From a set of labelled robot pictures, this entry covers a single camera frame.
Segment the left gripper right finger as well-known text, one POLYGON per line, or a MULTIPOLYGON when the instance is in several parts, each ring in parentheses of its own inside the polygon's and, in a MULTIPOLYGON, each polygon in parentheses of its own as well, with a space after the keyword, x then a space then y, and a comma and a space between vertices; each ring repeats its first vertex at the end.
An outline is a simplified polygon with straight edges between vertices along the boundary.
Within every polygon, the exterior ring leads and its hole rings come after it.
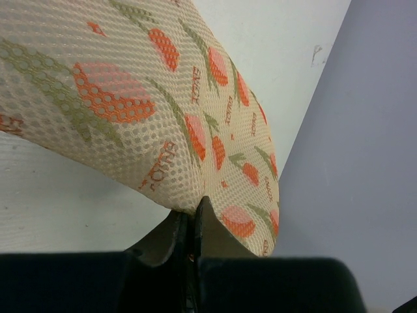
POLYGON ((248 312, 254 307, 257 258, 217 219, 210 198, 202 198, 191 232, 190 301, 194 312, 248 312))

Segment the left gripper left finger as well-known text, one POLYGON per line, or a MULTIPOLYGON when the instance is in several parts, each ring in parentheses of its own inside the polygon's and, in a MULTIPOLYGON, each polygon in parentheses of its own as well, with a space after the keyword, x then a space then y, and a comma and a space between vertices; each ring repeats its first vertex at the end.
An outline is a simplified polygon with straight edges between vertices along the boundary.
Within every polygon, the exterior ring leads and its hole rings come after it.
POLYGON ((188 215, 172 211, 125 251, 124 312, 184 312, 188 215))

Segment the floral mesh laundry bag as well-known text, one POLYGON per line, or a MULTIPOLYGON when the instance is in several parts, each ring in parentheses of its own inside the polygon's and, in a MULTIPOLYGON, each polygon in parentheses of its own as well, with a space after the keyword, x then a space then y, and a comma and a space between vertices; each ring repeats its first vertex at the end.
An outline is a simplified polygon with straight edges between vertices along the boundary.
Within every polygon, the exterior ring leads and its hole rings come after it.
POLYGON ((191 1, 2 1, 1 130, 275 247, 265 113, 191 1))

